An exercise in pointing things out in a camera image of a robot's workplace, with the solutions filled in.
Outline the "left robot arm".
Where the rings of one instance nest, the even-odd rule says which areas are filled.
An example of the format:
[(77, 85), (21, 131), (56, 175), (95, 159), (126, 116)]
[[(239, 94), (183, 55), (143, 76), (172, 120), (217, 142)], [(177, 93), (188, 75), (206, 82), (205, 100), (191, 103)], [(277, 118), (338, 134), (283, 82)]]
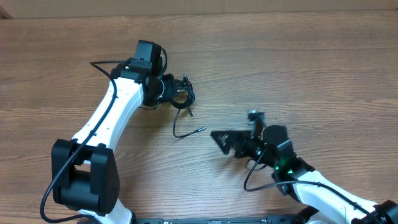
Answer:
[(48, 223), (87, 218), (95, 223), (135, 223), (119, 199), (120, 178), (114, 151), (138, 108), (156, 109), (177, 96), (174, 76), (166, 74), (167, 53), (155, 42), (139, 40), (132, 58), (114, 61), (104, 72), (109, 87), (101, 103), (70, 140), (52, 147), (52, 181), (40, 203)]

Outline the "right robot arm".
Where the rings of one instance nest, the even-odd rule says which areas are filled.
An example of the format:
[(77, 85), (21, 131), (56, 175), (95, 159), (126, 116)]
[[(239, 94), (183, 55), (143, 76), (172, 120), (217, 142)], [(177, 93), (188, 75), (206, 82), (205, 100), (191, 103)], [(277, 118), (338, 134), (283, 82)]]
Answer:
[(272, 168), (273, 183), (283, 195), (308, 205), (334, 223), (397, 223), (397, 203), (376, 203), (357, 197), (326, 179), (297, 157), (285, 126), (272, 125), (263, 132), (212, 131), (211, 137), (224, 154), (248, 157)]

